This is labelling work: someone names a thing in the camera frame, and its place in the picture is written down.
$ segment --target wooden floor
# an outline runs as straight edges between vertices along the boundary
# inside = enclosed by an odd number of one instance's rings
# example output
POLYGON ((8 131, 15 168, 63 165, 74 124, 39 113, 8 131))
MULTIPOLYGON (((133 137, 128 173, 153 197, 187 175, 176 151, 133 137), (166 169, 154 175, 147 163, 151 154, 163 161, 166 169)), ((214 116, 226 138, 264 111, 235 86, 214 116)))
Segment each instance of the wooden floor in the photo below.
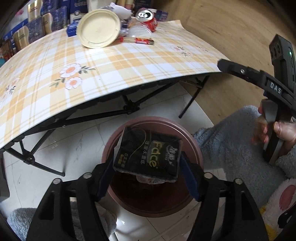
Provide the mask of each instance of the wooden floor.
MULTIPOLYGON (((154 8, 180 19, 183 27, 222 52, 231 61, 262 69, 273 75, 269 43, 275 34, 296 39, 285 22, 264 1, 259 0, 159 0, 154 8)), ((196 89, 185 85, 193 94, 196 89)), ((216 124, 244 105, 258 106, 263 90, 224 73, 212 74, 196 98, 216 124)))

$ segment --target blue gripper pad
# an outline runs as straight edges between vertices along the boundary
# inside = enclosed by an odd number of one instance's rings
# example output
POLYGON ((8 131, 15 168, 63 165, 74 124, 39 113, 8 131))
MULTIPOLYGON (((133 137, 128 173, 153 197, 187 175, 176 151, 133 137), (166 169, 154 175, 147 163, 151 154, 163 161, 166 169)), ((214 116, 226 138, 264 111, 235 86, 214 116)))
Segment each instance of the blue gripper pad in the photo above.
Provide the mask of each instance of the blue gripper pad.
POLYGON ((200 197, 200 194, 198 192, 199 184, 189 166, 189 163, 186 160, 186 157, 184 157, 183 155, 181 155, 180 158, 180 168, 190 195, 196 201, 198 201, 200 197))

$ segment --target metal screw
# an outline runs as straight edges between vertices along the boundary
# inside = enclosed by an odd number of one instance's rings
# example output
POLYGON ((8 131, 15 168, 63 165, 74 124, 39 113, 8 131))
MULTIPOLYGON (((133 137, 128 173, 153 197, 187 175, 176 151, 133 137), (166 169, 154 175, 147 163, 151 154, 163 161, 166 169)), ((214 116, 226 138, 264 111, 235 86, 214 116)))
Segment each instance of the metal screw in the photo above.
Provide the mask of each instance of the metal screw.
POLYGON ((61 182, 60 178, 56 178, 52 181, 53 184, 59 184, 61 182))
POLYGON ((235 183, 238 184, 238 185, 241 185, 243 184, 243 181, 239 178, 235 179, 235 183))
POLYGON ((207 179, 211 179, 211 178, 213 178, 213 174, 210 173, 210 172, 206 172, 206 173, 204 174, 204 177, 207 178, 207 179))
POLYGON ((86 172, 83 174, 83 178, 87 179, 90 178, 92 176, 92 174, 90 172, 86 172))

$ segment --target yellow plaid tablecloth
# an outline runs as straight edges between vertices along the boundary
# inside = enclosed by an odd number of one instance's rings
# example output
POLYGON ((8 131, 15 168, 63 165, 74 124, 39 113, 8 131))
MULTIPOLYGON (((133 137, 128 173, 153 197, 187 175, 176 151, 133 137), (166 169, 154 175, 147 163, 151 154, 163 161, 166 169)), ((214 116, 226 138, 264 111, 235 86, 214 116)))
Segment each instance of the yellow plaid tablecloth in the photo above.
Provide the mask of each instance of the yellow plaid tablecloth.
POLYGON ((155 45, 88 49, 62 29, 30 44, 0 69, 0 147, 33 126, 88 100, 171 77, 218 72, 226 58, 186 31, 160 22, 155 45))

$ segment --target hand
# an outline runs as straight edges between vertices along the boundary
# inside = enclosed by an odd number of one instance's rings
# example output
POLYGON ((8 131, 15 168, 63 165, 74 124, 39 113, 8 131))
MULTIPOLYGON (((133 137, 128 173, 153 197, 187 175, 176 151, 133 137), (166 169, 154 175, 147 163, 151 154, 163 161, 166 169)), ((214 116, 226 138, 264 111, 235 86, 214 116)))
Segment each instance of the hand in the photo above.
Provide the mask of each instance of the hand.
POLYGON ((296 123, 280 120, 274 122, 273 125, 270 126, 264 118, 262 104, 260 104, 258 112, 262 114, 262 116, 256 120, 257 128, 254 130, 254 136, 251 138, 251 143, 267 143, 269 141, 267 131, 269 128, 272 128, 277 137, 285 141, 279 152, 279 156, 286 155, 296 144, 296 123))

